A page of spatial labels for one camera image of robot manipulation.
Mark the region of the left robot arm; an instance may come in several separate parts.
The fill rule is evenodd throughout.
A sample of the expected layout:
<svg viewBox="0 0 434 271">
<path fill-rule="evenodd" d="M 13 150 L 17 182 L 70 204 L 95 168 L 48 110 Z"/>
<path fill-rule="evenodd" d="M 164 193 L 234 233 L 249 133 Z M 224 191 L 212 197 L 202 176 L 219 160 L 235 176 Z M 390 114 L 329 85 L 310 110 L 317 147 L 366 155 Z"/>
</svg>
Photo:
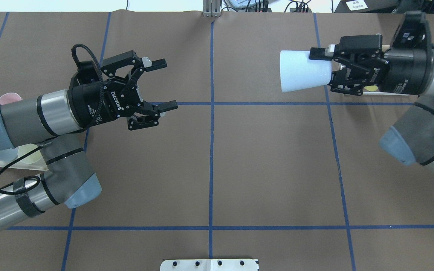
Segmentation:
<svg viewBox="0 0 434 271">
<path fill-rule="evenodd" d="M 86 129 L 127 119 L 129 130 L 159 124 L 162 113 L 177 109 L 175 100 L 158 105 L 145 101 L 138 80 L 145 72 L 167 67 L 165 59 L 150 60 L 128 51 L 98 63 L 72 57 L 77 72 L 67 89 L 33 99 L 0 105 L 0 151 L 27 144 L 40 152 L 47 171 L 21 177 L 0 187 L 0 231 L 65 204 L 76 208 L 97 198 L 102 187 L 79 143 Z M 19 162 L 14 158 L 1 174 Z"/>
</svg>

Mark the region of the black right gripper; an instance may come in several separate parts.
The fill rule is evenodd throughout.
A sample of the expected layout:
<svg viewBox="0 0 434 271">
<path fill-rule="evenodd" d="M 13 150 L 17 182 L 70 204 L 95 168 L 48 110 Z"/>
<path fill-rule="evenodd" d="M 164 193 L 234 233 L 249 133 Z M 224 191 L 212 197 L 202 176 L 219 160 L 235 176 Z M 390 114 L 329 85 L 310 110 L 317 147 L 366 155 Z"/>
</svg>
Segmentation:
<svg viewBox="0 0 434 271">
<path fill-rule="evenodd" d="M 309 59 L 344 65 L 329 82 L 335 93 L 361 96 L 365 86 L 376 85 L 385 93 L 420 95 L 431 75 L 432 43 L 419 34 L 396 38 L 384 50 L 381 35 L 344 36 L 338 44 L 310 48 Z"/>
</svg>

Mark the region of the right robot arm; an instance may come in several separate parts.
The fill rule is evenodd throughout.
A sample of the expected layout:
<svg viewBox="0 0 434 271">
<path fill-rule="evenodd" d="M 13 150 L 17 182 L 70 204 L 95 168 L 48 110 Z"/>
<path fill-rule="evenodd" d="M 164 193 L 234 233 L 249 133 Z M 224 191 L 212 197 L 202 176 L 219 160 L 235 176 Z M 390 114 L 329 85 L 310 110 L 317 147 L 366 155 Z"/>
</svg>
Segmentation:
<svg viewBox="0 0 434 271">
<path fill-rule="evenodd" d="M 380 34 L 343 36 L 338 44 L 311 48 L 309 59 L 343 65 L 327 83 L 334 93 L 361 96 L 365 87 L 377 87 L 417 96 L 379 145 L 401 163 L 434 173 L 434 43 L 425 13 L 406 12 L 388 48 L 382 40 Z"/>
</svg>

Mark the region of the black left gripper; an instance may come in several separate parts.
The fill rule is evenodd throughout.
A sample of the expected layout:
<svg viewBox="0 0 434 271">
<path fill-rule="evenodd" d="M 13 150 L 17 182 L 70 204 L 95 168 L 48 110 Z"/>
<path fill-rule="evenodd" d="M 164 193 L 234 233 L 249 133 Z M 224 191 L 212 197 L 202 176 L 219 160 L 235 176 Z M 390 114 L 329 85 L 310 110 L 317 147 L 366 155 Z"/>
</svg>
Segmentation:
<svg viewBox="0 0 434 271">
<path fill-rule="evenodd" d="M 165 59 L 150 60 L 127 51 L 99 62 L 92 51 L 81 61 L 71 51 L 77 72 L 68 89 L 70 111 L 78 130 L 126 118 L 129 130 L 155 127 L 163 113 L 178 109 L 177 101 L 148 103 L 139 92 L 138 80 L 145 72 L 167 67 Z"/>
</svg>

